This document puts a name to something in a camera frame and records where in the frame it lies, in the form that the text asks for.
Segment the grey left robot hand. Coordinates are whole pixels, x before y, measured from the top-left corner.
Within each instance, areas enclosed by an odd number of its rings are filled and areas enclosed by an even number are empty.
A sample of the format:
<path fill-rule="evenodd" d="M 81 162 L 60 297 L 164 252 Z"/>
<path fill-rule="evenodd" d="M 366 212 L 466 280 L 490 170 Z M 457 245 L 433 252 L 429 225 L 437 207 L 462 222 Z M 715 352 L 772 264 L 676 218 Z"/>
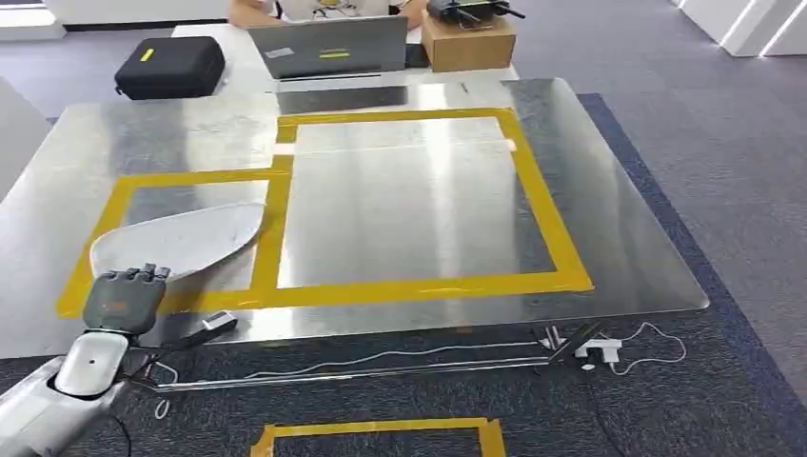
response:
<path fill-rule="evenodd" d="M 169 275 L 169 268 L 154 264 L 102 273 L 90 287 L 84 323 L 88 328 L 132 335 L 147 333 L 156 322 Z"/>

